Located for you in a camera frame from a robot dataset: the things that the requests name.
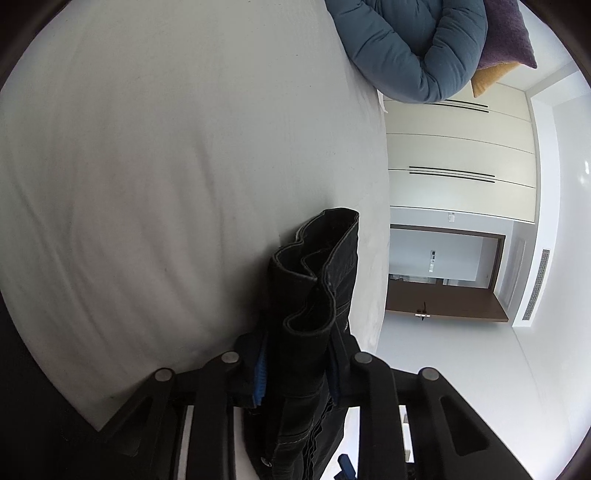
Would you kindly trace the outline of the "black jeans pant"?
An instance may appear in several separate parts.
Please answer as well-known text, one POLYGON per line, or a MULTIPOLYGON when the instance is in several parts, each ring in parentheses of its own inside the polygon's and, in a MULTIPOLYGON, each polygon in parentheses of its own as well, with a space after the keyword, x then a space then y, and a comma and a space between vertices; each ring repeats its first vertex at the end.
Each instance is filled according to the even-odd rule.
POLYGON ((359 220, 348 208, 322 211, 270 258, 245 340, 252 406, 243 438, 261 479, 321 478, 344 437, 359 349, 349 327, 359 220))

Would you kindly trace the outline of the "brown wooden door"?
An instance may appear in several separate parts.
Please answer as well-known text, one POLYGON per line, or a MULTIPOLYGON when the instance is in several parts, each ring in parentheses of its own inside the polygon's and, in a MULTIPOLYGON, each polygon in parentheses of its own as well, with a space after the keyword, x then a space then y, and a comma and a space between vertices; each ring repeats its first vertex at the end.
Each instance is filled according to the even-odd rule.
POLYGON ((386 310, 427 318, 508 321, 495 288, 504 235, 393 224, 386 310))

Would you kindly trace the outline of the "white air vent grille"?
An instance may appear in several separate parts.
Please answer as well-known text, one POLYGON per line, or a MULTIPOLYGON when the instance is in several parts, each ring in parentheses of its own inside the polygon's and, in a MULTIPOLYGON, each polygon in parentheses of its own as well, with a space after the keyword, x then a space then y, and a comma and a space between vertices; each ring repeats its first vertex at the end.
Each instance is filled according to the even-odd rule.
POLYGON ((538 268, 538 272, 536 275, 536 279, 533 285, 533 289, 531 292, 531 296, 529 299, 529 302, 527 304, 525 313, 523 315, 522 320, 525 322, 529 322, 534 315, 534 310, 536 308, 541 290, 542 290, 542 286, 544 283, 544 279, 546 276, 546 271, 547 271, 547 267, 548 267, 548 263, 549 263, 549 258, 550 258, 550 253, 551 251, 549 249, 543 249, 542 250, 542 254, 541 254, 541 259, 540 259, 540 263, 539 263, 539 268, 538 268))

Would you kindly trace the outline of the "white bed sheet mattress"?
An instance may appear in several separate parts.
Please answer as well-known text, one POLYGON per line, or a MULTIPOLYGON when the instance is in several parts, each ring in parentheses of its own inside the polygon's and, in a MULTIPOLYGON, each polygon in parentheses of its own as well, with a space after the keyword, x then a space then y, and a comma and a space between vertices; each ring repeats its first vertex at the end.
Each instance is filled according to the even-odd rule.
POLYGON ((228 348, 273 251, 349 207, 373 350, 387 170, 377 93, 321 1, 74 1, 1 92, 2 296, 98 428, 154 370, 228 348))

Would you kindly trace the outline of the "mustard yellow pillow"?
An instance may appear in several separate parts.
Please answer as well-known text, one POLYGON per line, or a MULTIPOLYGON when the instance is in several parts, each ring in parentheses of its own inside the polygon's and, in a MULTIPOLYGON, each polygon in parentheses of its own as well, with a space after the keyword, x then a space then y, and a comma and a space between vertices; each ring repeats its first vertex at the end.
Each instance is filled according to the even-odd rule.
POLYGON ((492 85, 519 66, 519 62, 509 62, 477 70, 471 79, 473 96, 480 97, 492 85))

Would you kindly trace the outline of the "purple pillow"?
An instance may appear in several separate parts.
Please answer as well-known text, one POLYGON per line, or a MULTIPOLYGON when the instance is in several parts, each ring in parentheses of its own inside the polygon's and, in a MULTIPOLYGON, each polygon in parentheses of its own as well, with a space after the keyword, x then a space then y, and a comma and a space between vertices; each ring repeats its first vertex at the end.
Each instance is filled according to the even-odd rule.
POLYGON ((478 69, 518 63, 536 69, 529 31, 517 0, 485 0, 488 20, 486 42, 478 69))

